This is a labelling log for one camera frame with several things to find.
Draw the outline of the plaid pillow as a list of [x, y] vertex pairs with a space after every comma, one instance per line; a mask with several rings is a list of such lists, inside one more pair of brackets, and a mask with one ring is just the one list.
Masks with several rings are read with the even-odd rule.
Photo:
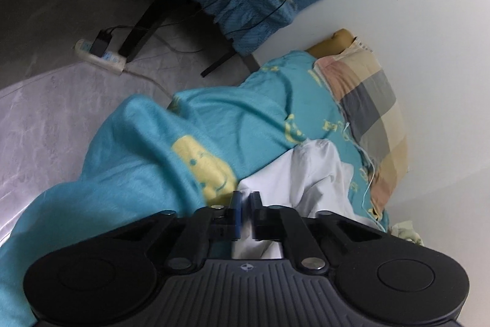
[[395, 93], [369, 47], [355, 38], [341, 54], [316, 59], [314, 71], [327, 84], [370, 161], [368, 210], [381, 217], [409, 170], [407, 134]]

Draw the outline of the green fleece blanket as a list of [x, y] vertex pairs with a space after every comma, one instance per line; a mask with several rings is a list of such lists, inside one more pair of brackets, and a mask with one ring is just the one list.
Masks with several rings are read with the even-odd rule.
[[390, 234], [402, 240], [412, 242], [418, 246], [424, 246], [424, 242], [419, 233], [414, 230], [412, 221], [404, 221], [394, 224], [390, 228]]

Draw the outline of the white t-shirt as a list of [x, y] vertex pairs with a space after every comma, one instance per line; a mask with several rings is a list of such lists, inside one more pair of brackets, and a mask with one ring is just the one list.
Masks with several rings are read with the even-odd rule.
[[341, 161], [334, 143], [307, 140], [244, 178], [238, 191], [244, 199], [259, 192], [264, 206], [291, 207], [302, 217], [315, 217], [327, 210], [376, 228], [369, 217], [356, 215], [349, 201], [353, 176], [354, 167]]

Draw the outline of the teal patterned bed sheet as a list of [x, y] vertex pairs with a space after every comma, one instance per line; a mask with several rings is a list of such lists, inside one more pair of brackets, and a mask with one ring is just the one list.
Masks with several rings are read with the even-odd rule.
[[355, 214], [387, 228], [384, 212], [368, 210], [371, 164], [314, 63], [293, 51], [239, 86], [177, 93], [168, 108], [144, 95], [123, 101], [91, 141], [80, 177], [41, 193], [2, 246], [2, 325], [33, 325], [22, 280], [44, 254], [162, 210], [188, 216], [308, 139], [334, 143], [354, 167]]

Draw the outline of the brown pillow underneath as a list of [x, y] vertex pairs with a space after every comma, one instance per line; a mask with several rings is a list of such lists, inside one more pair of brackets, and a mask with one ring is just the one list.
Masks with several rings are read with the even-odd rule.
[[341, 54], [345, 49], [350, 47], [355, 37], [346, 29], [342, 28], [332, 34], [331, 37], [309, 47], [307, 53], [316, 57], [316, 59]]

